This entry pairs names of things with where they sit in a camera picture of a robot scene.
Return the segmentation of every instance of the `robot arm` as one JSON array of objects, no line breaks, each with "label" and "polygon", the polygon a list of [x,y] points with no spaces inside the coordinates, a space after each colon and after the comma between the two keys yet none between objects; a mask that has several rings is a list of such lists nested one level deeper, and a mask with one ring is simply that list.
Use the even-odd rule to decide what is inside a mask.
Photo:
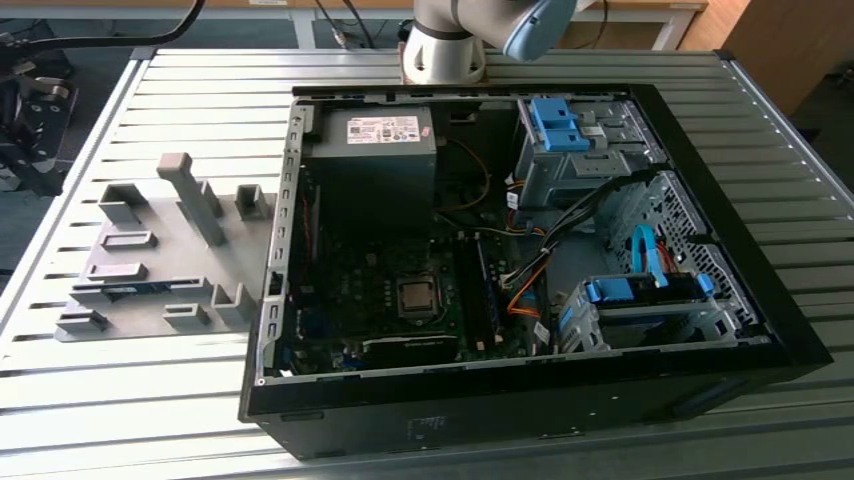
[{"label": "robot arm", "polygon": [[482,76],[481,41],[530,61],[557,43],[576,0],[416,0],[402,54],[413,83],[473,83]]}]

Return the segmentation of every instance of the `gray bracket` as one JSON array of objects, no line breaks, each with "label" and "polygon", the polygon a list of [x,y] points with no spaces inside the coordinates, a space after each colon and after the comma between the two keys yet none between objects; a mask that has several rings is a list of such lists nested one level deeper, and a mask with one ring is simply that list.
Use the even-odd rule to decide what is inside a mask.
[{"label": "gray bracket", "polygon": [[220,285],[213,287],[210,307],[218,314],[225,325],[245,326],[257,314],[257,303],[241,283],[237,284],[237,293],[233,302]]},{"label": "gray bracket", "polygon": [[192,158],[186,153],[164,153],[157,165],[157,175],[174,187],[181,199],[181,209],[196,225],[204,241],[214,247],[225,242],[225,235],[216,221],[217,212],[212,208],[212,204],[218,208],[218,201],[206,182],[198,188],[189,173],[190,166]]},{"label": "gray bracket", "polygon": [[162,319],[176,330],[204,326],[210,323],[208,314],[197,303],[164,305],[162,310]]},{"label": "gray bracket", "polygon": [[97,206],[114,225],[138,225],[141,222],[133,213],[133,207],[138,207],[146,203],[145,197],[138,193],[136,185],[127,183],[106,185]]}]

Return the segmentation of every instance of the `cable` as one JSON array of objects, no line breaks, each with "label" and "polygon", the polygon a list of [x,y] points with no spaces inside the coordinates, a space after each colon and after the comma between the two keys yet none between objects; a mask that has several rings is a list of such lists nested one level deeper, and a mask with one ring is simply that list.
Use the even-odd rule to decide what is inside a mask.
[{"label": "cable", "polygon": [[458,228],[460,230],[478,230],[478,231],[482,231],[482,232],[496,233],[497,235],[504,235],[505,237],[525,237],[525,236],[528,236],[526,233],[508,232],[505,230],[498,230],[497,228],[477,227],[477,226],[472,226],[472,225],[462,225],[461,223],[454,221],[450,217],[448,217],[445,213],[438,212],[438,211],[436,211],[434,213],[436,213],[436,215],[438,216],[438,218],[441,220],[444,220],[452,227]]},{"label": "cable", "polygon": [[382,30],[385,30],[385,25],[388,25],[388,20],[382,20],[382,24],[378,26],[378,30],[376,30],[373,38],[378,38],[378,34],[382,33]]},{"label": "cable", "polygon": [[[506,231],[509,231],[509,232],[524,232],[524,231],[525,231],[525,230],[524,230],[524,228],[513,228],[513,226],[512,226],[512,223],[513,223],[513,222],[512,222],[512,219],[513,219],[514,213],[516,213],[516,211],[514,211],[514,210],[512,210],[512,209],[509,209],[509,210],[506,211]],[[538,227],[533,227],[533,228],[530,229],[530,231],[532,231],[536,235],[542,235],[542,236],[545,235],[544,230],[542,230],[541,228],[538,228]]]},{"label": "cable", "polygon": [[317,5],[317,8],[320,9],[320,13],[322,14],[322,17],[325,18],[325,21],[329,23],[332,28],[336,28],[336,22],[334,22],[334,20],[332,20],[332,17],[329,17],[329,12],[325,11],[325,7],[320,3],[320,0],[314,0],[314,4]]},{"label": "cable", "polygon": [[364,39],[368,42],[368,48],[376,48],[376,46],[373,45],[373,39],[370,38],[370,34],[368,33],[368,28],[364,26],[364,22],[361,21],[361,17],[358,16],[358,12],[356,11],[356,7],[353,7],[350,0],[344,0],[344,5],[349,9],[352,16],[356,18],[356,22],[358,22],[358,28],[361,28]]},{"label": "cable", "polygon": [[632,173],[625,177],[613,177],[611,180],[604,182],[599,186],[599,188],[587,193],[587,195],[584,195],[581,199],[577,200],[575,204],[564,210],[550,228],[548,228],[548,232],[542,236],[542,240],[538,244],[538,253],[536,254],[536,256],[526,263],[524,263],[520,268],[517,268],[505,277],[502,277],[501,283],[506,285],[514,282],[524,274],[524,272],[530,270],[533,266],[541,261],[541,259],[546,258],[550,255],[553,249],[557,246],[557,241],[553,240],[553,237],[559,232],[575,228],[593,215],[599,202],[603,198],[607,197],[611,192],[625,185],[645,181],[651,176],[656,174],[656,172],[656,168],[648,168]]},{"label": "cable", "polygon": [[536,280],[536,277],[538,277],[540,273],[542,273],[542,270],[545,269],[545,265],[548,265],[548,258],[545,259],[542,264],[538,266],[536,271],[528,277],[528,280],[524,282],[524,285],[521,285],[521,288],[513,295],[512,300],[509,300],[509,303],[506,304],[506,313],[520,313],[522,315],[536,316],[538,318],[538,313],[536,311],[532,311],[525,308],[516,308],[516,303],[518,302],[518,299],[521,298],[524,291],[528,289],[528,287],[533,283],[533,280]]},{"label": "cable", "polygon": [[489,194],[489,187],[492,186],[492,180],[489,178],[489,171],[486,170],[485,163],[482,163],[482,160],[480,159],[477,154],[458,140],[456,140],[453,138],[448,138],[446,140],[448,140],[449,143],[454,143],[456,145],[462,147],[462,150],[465,150],[465,152],[468,152],[468,155],[470,156],[473,161],[477,162],[477,165],[480,166],[480,170],[482,171],[482,192],[480,193],[480,196],[477,198],[474,198],[468,203],[462,203],[461,205],[452,205],[449,207],[437,207],[436,208],[437,212],[454,212],[457,210],[465,210],[466,208],[473,207],[476,204],[478,204],[482,201],[485,196]]},{"label": "cable", "polygon": [[21,28],[19,30],[14,30],[13,32],[9,32],[9,35],[11,37],[14,37],[15,35],[19,35],[21,33],[25,32],[31,32],[38,25],[41,25],[43,23],[43,20],[33,20],[33,22],[29,24],[29,26],[26,28]]},{"label": "cable", "polygon": [[186,32],[190,25],[198,18],[205,0],[194,0],[186,16],[172,31],[152,37],[71,37],[50,38],[35,40],[21,46],[26,55],[35,55],[47,50],[61,50],[65,48],[93,48],[93,47],[148,47],[168,43]]},{"label": "cable", "polygon": [[572,47],[573,50],[587,48],[587,47],[596,48],[596,46],[599,45],[599,40],[601,40],[601,35],[604,35],[604,29],[608,26],[609,11],[611,11],[611,5],[608,4],[608,0],[601,0],[601,23],[599,23],[599,32],[596,33],[596,38],[580,44],[579,46]]}]

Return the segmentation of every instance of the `floor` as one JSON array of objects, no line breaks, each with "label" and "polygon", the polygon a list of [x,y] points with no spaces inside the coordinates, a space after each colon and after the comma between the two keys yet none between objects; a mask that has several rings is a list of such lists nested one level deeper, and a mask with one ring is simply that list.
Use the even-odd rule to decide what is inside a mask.
[{"label": "floor", "polygon": [[[377,47],[393,47],[397,43],[396,22],[370,20],[365,23],[376,38]],[[26,25],[25,21],[10,21],[2,23],[0,30],[14,31]],[[103,22],[87,20],[50,21],[49,25],[57,36],[101,35],[109,28]],[[169,21],[130,20],[111,25],[119,35],[146,35],[166,31],[170,26]],[[358,32],[354,27],[342,28],[353,34]],[[317,47],[337,48],[328,27],[317,25],[316,31]],[[201,20],[170,46],[294,48],[296,39],[292,25],[286,21]],[[79,93],[58,157],[71,160],[123,69],[129,49],[77,50],[69,51],[66,55],[75,67],[71,82]],[[854,131],[854,90],[835,87],[832,81],[824,82],[795,112],[792,120],[797,128],[819,131],[812,145],[841,180],[848,186],[854,186],[854,142],[848,138]],[[0,291],[7,280],[5,273],[17,265],[49,204],[49,199],[37,198],[27,192],[0,193]]]}]

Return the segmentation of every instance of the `aluminum table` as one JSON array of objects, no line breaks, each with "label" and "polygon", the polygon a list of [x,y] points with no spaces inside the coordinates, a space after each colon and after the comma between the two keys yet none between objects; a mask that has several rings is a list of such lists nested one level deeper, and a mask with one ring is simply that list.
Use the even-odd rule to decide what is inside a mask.
[{"label": "aluminum table", "polygon": [[854,478],[854,202],[735,62],[619,51],[524,66],[488,59],[494,83],[657,85],[835,363],[691,421],[300,464],[236,419],[245,335],[61,344],[53,321],[103,219],[103,186],[132,180],[170,196],[157,157],[186,151],[214,191],[273,191],[290,87],[397,83],[397,55],[137,58],[0,300],[0,477]]}]

